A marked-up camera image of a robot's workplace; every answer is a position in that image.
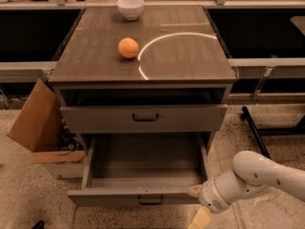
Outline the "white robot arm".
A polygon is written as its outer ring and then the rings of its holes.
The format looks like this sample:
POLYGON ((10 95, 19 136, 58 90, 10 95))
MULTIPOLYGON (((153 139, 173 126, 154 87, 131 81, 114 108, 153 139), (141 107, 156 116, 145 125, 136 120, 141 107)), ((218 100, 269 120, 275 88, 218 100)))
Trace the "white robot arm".
POLYGON ((187 229, 205 229, 212 214, 229 209, 240 199, 265 195, 270 187, 305 201, 305 172, 278 164, 256 152, 237 153, 230 170, 189 188, 188 194, 197 198, 201 207, 187 229))

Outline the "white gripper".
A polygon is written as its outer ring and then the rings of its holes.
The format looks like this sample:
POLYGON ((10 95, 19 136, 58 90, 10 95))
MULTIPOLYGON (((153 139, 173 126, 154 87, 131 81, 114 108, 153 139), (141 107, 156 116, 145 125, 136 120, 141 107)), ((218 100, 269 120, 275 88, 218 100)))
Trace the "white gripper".
POLYGON ((211 212, 219 214, 230 208, 230 204, 218 192, 213 179, 189 187, 188 194, 197 198, 203 206, 195 211, 187 229, 205 229, 212 220, 211 212))

